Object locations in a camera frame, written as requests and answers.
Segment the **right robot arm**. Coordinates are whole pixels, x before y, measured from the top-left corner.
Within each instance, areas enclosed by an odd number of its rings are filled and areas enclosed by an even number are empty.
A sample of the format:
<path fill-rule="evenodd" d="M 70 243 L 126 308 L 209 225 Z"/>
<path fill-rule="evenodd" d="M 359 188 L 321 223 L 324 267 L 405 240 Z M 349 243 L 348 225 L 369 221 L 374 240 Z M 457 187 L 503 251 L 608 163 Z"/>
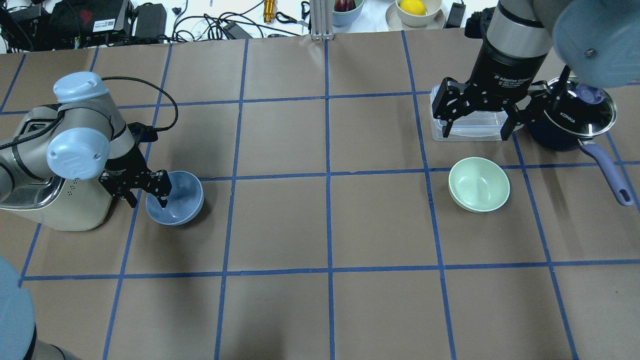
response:
<path fill-rule="evenodd" d="M 503 112 L 503 141 L 526 126 L 547 148 L 579 148 L 599 165 L 617 202 L 633 205 L 593 139 L 615 123 L 606 89 L 639 78 L 639 2 L 500 0 L 489 14 L 467 22 L 468 36 L 482 39 L 469 79 L 446 77 L 434 89 L 431 114 L 442 136 L 464 117 Z"/>

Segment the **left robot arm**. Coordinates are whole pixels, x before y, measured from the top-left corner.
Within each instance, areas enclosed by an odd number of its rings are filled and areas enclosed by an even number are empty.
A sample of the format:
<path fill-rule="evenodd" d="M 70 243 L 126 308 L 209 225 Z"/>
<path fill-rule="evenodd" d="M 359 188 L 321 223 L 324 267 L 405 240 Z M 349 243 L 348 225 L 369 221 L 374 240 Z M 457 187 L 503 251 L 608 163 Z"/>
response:
<path fill-rule="evenodd" d="M 77 71 L 54 84 L 57 104 L 34 108 L 29 117 L 47 121 L 1 144 L 1 199 L 16 189 L 53 176 L 66 180 L 98 179 L 105 191 L 137 205 L 141 189 L 165 208 L 172 190 L 166 170 L 152 171 L 142 142 L 155 142 L 167 127 L 126 123 L 105 85 L 93 71 Z"/>

